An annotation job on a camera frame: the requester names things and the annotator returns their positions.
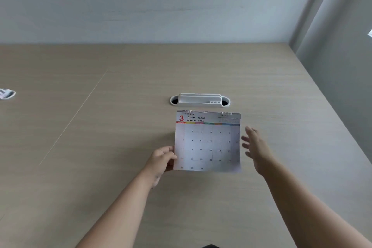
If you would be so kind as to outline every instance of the table surface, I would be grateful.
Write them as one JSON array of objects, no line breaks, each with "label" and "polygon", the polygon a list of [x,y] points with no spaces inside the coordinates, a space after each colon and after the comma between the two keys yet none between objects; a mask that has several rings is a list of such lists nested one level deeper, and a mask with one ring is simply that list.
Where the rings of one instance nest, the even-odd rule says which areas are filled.
[{"label": "table surface", "polygon": [[[219,93],[309,189],[372,239],[372,167],[287,44],[0,46],[0,245],[72,247],[174,143],[181,92]],[[135,247],[295,247],[264,179],[173,171]]]}]

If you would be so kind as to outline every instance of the white wall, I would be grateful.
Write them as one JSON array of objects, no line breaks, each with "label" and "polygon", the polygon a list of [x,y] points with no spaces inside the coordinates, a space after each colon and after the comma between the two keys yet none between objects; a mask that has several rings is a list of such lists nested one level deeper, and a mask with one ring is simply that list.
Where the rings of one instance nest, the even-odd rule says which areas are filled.
[{"label": "white wall", "polygon": [[307,70],[372,161],[372,0],[349,0]]},{"label": "white wall", "polygon": [[0,0],[0,43],[288,42],[308,0]]}]

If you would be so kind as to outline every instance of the calendar page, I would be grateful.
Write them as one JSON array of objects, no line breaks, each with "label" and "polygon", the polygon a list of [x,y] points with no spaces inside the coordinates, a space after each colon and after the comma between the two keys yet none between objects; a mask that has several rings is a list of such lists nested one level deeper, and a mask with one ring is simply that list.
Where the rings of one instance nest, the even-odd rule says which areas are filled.
[{"label": "calendar page", "polygon": [[177,110],[174,170],[239,172],[240,113]]}]

